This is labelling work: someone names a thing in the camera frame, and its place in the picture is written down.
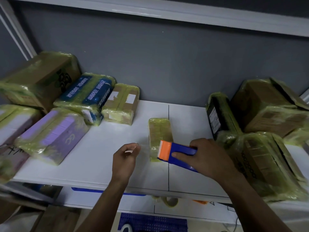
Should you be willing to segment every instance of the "perforated blue mat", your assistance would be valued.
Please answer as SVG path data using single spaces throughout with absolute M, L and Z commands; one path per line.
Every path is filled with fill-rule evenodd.
M 121 213 L 118 230 L 124 224 L 130 224 L 134 232 L 138 231 L 171 231 L 188 232 L 187 220 L 168 217 L 147 216 L 132 213 Z

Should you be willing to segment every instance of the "white shoe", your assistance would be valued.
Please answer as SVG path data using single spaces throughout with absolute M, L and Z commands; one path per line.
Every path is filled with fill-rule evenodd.
M 125 224 L 120 230 L 121 232 L 133 232 L 132 227 L 130 224 Z

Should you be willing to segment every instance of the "lower shelf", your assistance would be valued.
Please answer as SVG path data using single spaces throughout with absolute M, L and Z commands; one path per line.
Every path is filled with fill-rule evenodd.
M 101 194 L 96 192 L 73 191 L 71 187 L 63 187 L 56 203 L 67 207 L 92 209 L 100 196 Z M 175 207 L 169 208 L 161 200 L 153 200 L 150 195 L 123 195 L 118 207 L 118 212 L 230 224 L 234 224 L 237 219 L 237 215 L 233 208 L 220 203 L 209 202 L 206 205 L 202 205 L 190 199 L 179 199 Z

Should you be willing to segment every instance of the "tiled floor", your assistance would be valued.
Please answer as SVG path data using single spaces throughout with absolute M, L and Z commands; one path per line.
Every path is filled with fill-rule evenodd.
M 84 221 L 84 219 L 89 214 L 89 209 L 83 209 L 81 212 L 81 215 L 79 217 L 79 220 L 77 222 L 76 228 L 79 227 L 79 225 Z M 111 229 L 111 232 L 117 232 L 119 220 L 120 220 L 121 213 L 117 213 L 113 227 Z M 228 230 L 222 223 L 216 223 L 216 222 L 205 222 L 205 221 L 196 221 L 196 220 L 187 220 L 188 224 L 188 232 L 221 232 L 221 231 L 228 231 L 233 232 L 234 225 L 228 226 Z M 238 226 L 235 232 L 243 232 L 241 226 Z

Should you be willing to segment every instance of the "small taped package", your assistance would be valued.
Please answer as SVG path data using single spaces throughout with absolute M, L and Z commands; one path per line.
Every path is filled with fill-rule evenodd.
M 84 73 L 55 102 L 56 107 L 70 109 L 81 114 L 86 124 L 100 125 L 102 106 L 116 84 L 111 76 Z
M 41 112 L 34 108 L 0 105 L 0 146 L 13 144 L 19 135 L 41 118 Z
M 9 182 L 23 166 L 29 155 L 11 145 L 0 146 L 0 183 Z
M 80 114 L 54 108 L 19 136 L 15 146 L 34 158 L 59 165 L 88 129 Z
M 266 131 L 284 137 L 309 119 L 309 106 L 274 78 L 244 81 L 230 105 L 245 133 Z
M 306 141 L 309 140 L 309 124 L 305 122 L 302 128 L 294 129 L 284 138 L 284 143 L 293 146 L 303 147 Z
M 0 81 L 0 91 L 13 103 L 47 114 L 53 102 L 80 77 L 72 54 L 41 52 Z
M 139 101 L 137 86 L 118 83 L 102 108 L 105 121 L 132 125 Z
M 266 135 L 269 139 L 272 139 L 274 141 L 270 143 L 275 144 L 275 146 L 273 146 L 273 149 L 279 148 L 279 152 L 281 154 L 279 155 L 279 157 L 282 157 L 281 161 L 286 162 L 286 164 L 289 167 L 289 170 L 293 173 L 293 175 L 296 177 L 297 181 L 299 182 L 301 186 L 303 187 L 307 186 L 307 179 L 304 177 L 299 167 L 297 166 L 295 160 L 293 159 L 290 152 L 284 145 L 283 139 L 279 135 L 274 134 L 274 133 L 269 133 L 269 132 L 258 132 L 258 133 Z
M 206 112 L 214 140 L 228 149 L 242 131 L 230 109 L 228 97 L 221 92 L 209 96 Z
M 249 133 L 239 136 L 228 150 L 236 168 L 266 202 L 308 199 L 269 136 Z
M 173 142 L 171 123 L 168 119 L 151 118 L 148 121 L 150 161 L 160 162 L 157 159 L 161 140 Z

